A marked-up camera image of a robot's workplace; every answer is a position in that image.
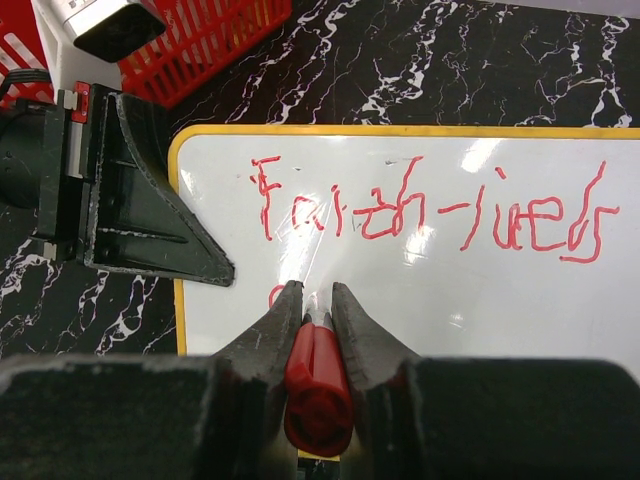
table surface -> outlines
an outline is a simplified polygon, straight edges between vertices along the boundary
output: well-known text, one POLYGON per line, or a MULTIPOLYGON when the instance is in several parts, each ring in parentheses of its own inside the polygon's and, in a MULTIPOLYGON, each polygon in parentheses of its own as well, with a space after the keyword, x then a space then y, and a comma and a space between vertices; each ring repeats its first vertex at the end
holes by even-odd
MULTIPOLYGON (((174 134, 199 123, 640 125, 640 20, 475 1, 294 3, 283 29, 171 112, 174 134)), ((176 351, 171 281, 50 264, 33 254, 34 227, 33 212, 0 207, 0 357, 176 351)))

